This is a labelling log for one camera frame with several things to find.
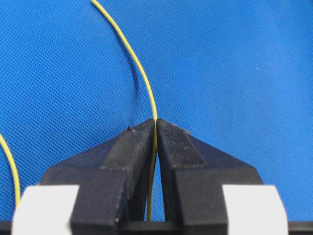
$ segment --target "blue fabric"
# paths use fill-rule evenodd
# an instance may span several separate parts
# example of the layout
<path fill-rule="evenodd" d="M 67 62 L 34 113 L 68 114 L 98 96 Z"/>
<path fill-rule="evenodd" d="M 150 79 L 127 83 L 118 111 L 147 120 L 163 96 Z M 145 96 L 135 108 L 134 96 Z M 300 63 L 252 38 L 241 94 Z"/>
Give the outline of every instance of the blue fabric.
<path fill-rule="evenodd" d="M 313 220 L 313 2 L 101 0 L 158 114 L 254 165 L 289 220 Z M 151 117 L 140 74 L 89 0 L 3 1 L 0 132 L 21 186 Z M 14 207 L 0 151 L 0 219 Z M 163 220 L 159 165 L 153 219 Z"/>

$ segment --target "black tool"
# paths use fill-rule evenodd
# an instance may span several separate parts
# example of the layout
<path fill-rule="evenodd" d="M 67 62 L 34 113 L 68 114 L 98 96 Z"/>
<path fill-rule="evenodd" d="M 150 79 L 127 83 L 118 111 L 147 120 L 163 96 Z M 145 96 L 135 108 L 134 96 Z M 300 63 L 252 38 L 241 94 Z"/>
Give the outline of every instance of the black tool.
<path fill-rule="evenodd" d="M 70 219 L 74 235 L 226 235 L 223 184 L 263 182 L 257 170 L 162 120 L 156 122 L 166 222 L 143 222 L 155 122 L 50 167 L 41 185 L 80 185 Z M 0 234 L 10 233 L 2 223 Z M 289 234 L 313 234 L 290 222 Z"/>

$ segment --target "wire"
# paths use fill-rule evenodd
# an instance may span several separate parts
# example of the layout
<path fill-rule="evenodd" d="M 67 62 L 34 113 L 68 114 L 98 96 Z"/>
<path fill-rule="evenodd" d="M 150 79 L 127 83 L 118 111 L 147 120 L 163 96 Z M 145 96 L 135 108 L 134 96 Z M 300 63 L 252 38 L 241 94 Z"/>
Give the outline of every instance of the wire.
<path fill-rule="evenodd" d="M 149 80 L 147 78 L 147 75 L 145 71 L 143 70 L 143 67 L 138 60 L 136 54 L 134 53 L 133 49 L 131 48 L 131 45 L 128 43 L 127 39 L 123 35 L 121 29 L 118 27 L 116 22 L 112 19 L 112 17 L 108 14 L 108 12 L 101 6 L 100 3 L 98 3 L 96 0 L 91 0 L 91 2 L 95 5 L 96 8 L 105 16 L 105 18 L 110 22 L 110 24 L 113 26 L 115 31 L 117 32 L 118 36 L 121 38 L 123 44 L 125 45 L 126 49 L 132 56 L 133 60 L 135 61 L 136 65 L 139 68 L 140 74 L 143 78 L 143 81 L 146 85 L 147 92 L 149 95 L 151 108 L 152 108 L 152 114 L 153 119 L 155 120 L 155 130 L 154 130 L 154 141 L 153 141 L 153 150 L 152 150 L 152 164 L 151 164 L 151 170 L 150 170 L 150 176 L 149 176 L 149 185 L 148 185 L 148 202 L 147 202 L 147 220 L 151 221 L 151 214 L 152 214 L 152 187 L 153 187 L 153 178 L 154 178 L 154 172 L 156 167 L 156 158 L 157 158 L 157 107 L 155 103 L 155 99 L 153 97 L 153 93 L 151 90 L 151 86 L 149 83 Z"/>
<path fill-rule="evenodd" d="M 19 180 L 19 173 L 18 170 L 16 168 L 15 162 L 14 162 L 14 158 L 12 156 L 12 153 L 9 149 L 9 146 L 6 144 L 4 138 L 2 137 L 2 135 L 0 134 L 0 145 L 3 148 L 3 151 L 8 159 L 8 162 L 10 164 L 11 167 L 11 171 L 12 171 L 12 177 L 13 177 L 13 181 L 14 181 L 14 190 L 15 190 L 15 208 L 18 206 L 20 199 L 21 199 L 21 190 L 20 190 L 20 180 Z"/>

